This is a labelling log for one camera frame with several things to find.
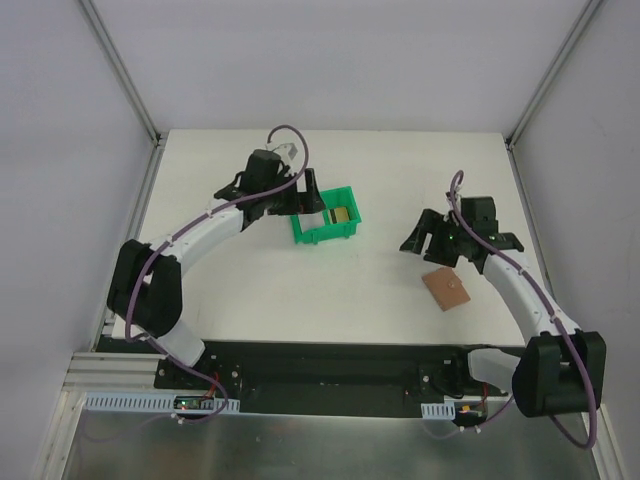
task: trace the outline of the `gray wall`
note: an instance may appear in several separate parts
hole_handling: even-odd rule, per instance
[[[559,303],[608,343],[604,400],[640,478],[640,2],[611,0],[519,142]]]
[[[503,132],[585,0],[96,0],[162,130]]]
[[[0,478],[31,477],[150,143],[74,2],[0,6]]]

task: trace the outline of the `green basket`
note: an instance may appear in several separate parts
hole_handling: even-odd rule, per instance
[[[300,228],[300,219],[298,215],[292,215],[291,226],[293,227],[293,238],[296,243],[313,243],[330,240],[332,238],[345,237],[349,238],[356,233],[356,227],[362,221],[360,212],[356,205],[356,199],[353,197],[351,187],[334,188],[320,192],[320,196],[327,206],[327,210],[338,207],[345,207],[349,213],[349,221],[342,223],[330,223],[327,210],[322,212],[324,218],[324,227],[317,227],[302,232]]]

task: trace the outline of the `white table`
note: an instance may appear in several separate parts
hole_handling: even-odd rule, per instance
[[[172,233],[199,214],[264,146],[266,133],[173,130],[141,240]],[[439,267],[398,251],[423,208],[446,212],[444,192],[461,168],[462,194],[494,197],[501,231],[518,235],[541,278],[501,135],[304,134],[320,190],[352,186],[363,219],[357,234],[295,245],[288,218],[262,218],[184,278],[183,316],[197,334],[240,341],[523,344],[499,295],[464,258],[456,272],[471,302],[442,312],[421,280]],[[294,138],[279,132],[275,140]],[[122,321],[113,335],[123,335]]]

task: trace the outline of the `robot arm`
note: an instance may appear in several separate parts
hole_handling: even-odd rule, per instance
[[[527,417],[586,412],[588,395],[575,359],[558,329],[559,319],[586,367],[599,406],[606,355],[602,337],[596,332],[582,332],[551,295],[536,291],[527,280],[529,265],[524,247],[514,234],[499,233],[491,197],[462,198],[457,210],[447,215],[424,210],[400,250],[420,254],[431,235],[424,259],[450,267],[456,266],[461,255],[473,262],[478,273],[498,291],[517,322],[527,344],[522,356],[508,355],[497,348],[475,349],[467,357],[470,376],[513,393],[518,408]],[[467,227],[493,248],[488,249],[473,238],[458,221],[458,214]],[[507,261],[495,250],[515,262]]]
[[[109,309],[124,319],[133,299],[132,323],[145,336],[152,337],[164,351],[188,367],[210,371],[208,358],[203,355],[204,342],[181,319],[182,277],[213,248],[244,231],[265,213],[294,215],[325,209],[313,169],[304,171],[304,192],[298,192],[295,183],[278,189],[293,179],[289,163],[295,155],[296,148],[291,143],[269,144],[265,150],[255,150],[245,170],[219,190],[203,212],[178,230],[183,234],[165,235],[149,244],[126,242],[120,249],[109,289]],[[220,208],[228,202],[235,205]],[[134,299],[136,281],[154,255],[145,278],[148,281],[143,282]]]

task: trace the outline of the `brown cardboard piece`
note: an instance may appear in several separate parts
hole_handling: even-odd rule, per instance
[[[452,268],[443,267],[422,277],[443,312],[471,300]]]

